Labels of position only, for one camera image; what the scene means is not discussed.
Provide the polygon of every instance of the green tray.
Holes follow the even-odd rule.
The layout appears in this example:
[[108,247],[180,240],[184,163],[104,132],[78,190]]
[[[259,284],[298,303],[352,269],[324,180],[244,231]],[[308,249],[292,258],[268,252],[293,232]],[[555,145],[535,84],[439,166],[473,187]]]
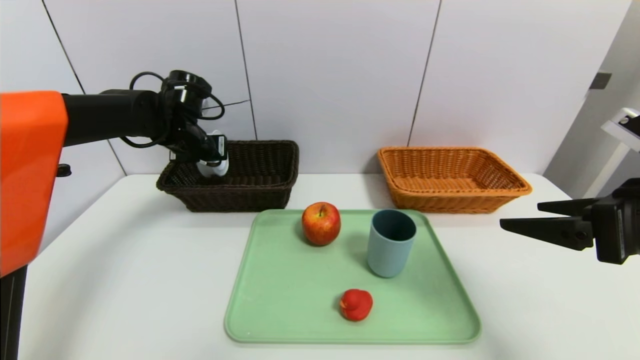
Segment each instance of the green tray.
[[[243,343],[468,343],[480,319],[427,219],[417,225],[403,272],[384,279],[369,269],[367,242],[376,210],[342,210],[342,230],[325,247],[307,243],[302,210],[267,210],[253,221],[225,316],[225,330]],[[342,293],[367,290],[373,309],[350,322]]]

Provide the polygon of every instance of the white wall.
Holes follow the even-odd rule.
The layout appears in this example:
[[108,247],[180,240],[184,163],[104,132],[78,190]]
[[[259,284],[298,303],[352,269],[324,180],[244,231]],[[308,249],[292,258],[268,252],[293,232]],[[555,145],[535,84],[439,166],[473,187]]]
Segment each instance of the white wall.
[[300,172],[372,172],[408,141],[438,0],[238,0],[258,139]]
[[605,183],[598,197],[607,196],[632,177],[640,177],[640,153],[629,151],[618,169]]
[[[0,91],[81,92],[41,1],[0,0],[0,45]],[[66,147],[60,162],[73,174],[55,180],[40,250],[124,176],[106,141]]]
[[545,177],[569,196],[585,196],[620,142],[600,129],[622,107],[640,110],[640,2],[634,1],[600,68],[612,72],[604,90],[592,90]]
[[[180,69],[205,78],[224,104],[249,100],[234,0],[45,2],[88,94],[128,88],[142,71],[167,76]],[[136,84],[154,91],[159,87],[152,77]],[[250,106],[227,111],[215,126],[231,140],[254,140]],[[169,150],[163,147],[135,149],[110,141],[127,174],[158,174],[168,163]]]
[[[541,173],[630,0],[45,2],[87,92],[190,70],[243,102],[207,129],[296,140],[303,173],[378,171],[379,147],[408,142],[483,146]],[[166,149],[111,143],[128,174],[166,165]]]
[[410,145],[481,146],[541,174],[629,2],[443,1]]

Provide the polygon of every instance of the orange wicker basket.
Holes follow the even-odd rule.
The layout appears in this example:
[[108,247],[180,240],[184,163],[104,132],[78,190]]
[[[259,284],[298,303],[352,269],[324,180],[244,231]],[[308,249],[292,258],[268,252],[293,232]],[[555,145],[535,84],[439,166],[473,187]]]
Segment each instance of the orange wicker basket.
[[532,191],[496,154],[477,147],[384,147],[378,159],[399,209],[493,213]]

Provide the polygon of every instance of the white table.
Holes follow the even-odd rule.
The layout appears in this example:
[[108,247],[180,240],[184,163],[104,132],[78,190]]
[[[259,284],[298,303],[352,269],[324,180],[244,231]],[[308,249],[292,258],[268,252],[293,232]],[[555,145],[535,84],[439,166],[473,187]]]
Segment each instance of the white table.
[[[243,345],[223,317],[255,213],[194,214],[129,176],[30,266],[20,359],[640,359],[640,256],[623,266],[500,229],[568,197],[532,195],[491,215],[428,215],[476,306],[468,345]],[[392,206],[382,176],[300,175],[289,208]]]

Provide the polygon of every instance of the red rubber duck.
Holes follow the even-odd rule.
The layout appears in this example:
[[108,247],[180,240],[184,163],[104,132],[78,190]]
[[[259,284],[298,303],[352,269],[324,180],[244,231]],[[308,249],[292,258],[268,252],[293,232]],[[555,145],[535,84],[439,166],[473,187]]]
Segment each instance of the red rubber duck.
[[373,307],[373,298],[368,291],[350,289],[340,299],[340,311],[347,320],[359,322],[364,320]]

